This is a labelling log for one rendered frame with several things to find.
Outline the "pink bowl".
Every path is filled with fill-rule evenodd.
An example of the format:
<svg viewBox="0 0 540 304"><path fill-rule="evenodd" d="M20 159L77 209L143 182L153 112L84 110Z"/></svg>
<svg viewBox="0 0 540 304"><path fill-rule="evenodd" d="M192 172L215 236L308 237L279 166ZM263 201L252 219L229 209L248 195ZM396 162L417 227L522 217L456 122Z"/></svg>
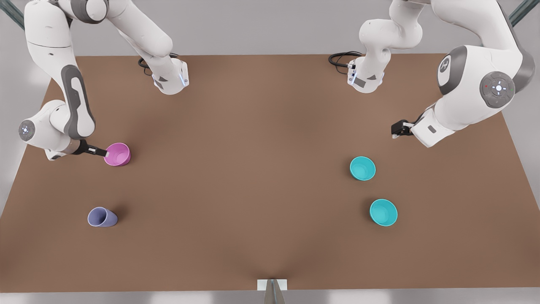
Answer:
<svg viewBox="0 0 540 304"><path fill-rule="evenodd" d="M126 144L115 143L110 145L106 150L107 155L104 157L104 161L110 166L124 166L131 159L131 152Z"/></svg>

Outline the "lavender blue bowl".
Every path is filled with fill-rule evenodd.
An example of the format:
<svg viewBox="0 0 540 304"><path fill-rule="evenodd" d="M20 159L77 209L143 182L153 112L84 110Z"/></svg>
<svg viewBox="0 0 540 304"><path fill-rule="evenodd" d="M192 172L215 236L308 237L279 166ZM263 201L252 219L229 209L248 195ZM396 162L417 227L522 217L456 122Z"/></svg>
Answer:
<svg viewBox="0 0 540 304"><path fill-rule="evenodd" d="M92 227L112 227L118 222L118 217L111 210L97 206L89 212L87 222Z"/></svg>

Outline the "wide teal bowl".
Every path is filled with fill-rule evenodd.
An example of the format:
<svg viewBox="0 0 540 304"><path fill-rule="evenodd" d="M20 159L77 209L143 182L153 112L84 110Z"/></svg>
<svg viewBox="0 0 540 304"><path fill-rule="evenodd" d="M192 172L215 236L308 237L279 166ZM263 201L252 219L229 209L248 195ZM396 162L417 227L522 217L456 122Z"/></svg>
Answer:
<svg viewBox="0 0 540 304"><path fill-rule="evenodd" d="M396 206L386 199L374 200L370 206L370 217L374 223L380 226L388 227L393 225L398 216Z"/></svg>

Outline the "small teal cup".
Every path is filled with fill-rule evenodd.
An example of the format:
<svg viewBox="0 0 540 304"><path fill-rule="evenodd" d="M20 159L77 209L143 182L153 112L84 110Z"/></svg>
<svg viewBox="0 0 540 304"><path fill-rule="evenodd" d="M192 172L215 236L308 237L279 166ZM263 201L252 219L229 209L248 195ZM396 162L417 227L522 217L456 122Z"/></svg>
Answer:
<svg viewBox="0 0 540 304"><path fill-rule="evenodd" d="M355 179L368 181L376 175L376 166L370 158L359 156L351 160L349 171Z"/></svg>

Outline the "silver frame post with foot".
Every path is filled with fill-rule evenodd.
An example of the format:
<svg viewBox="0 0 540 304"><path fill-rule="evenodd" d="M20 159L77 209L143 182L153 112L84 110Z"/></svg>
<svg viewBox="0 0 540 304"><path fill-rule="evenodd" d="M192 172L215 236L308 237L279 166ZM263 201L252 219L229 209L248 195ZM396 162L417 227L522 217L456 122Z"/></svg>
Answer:
<svg viewBox="0 0 540 304"><path fill-rule="evenodd" d="M264 304L286 304L282 291L287 289L287 279L257 280L257 291L265 291Z"/></svg>

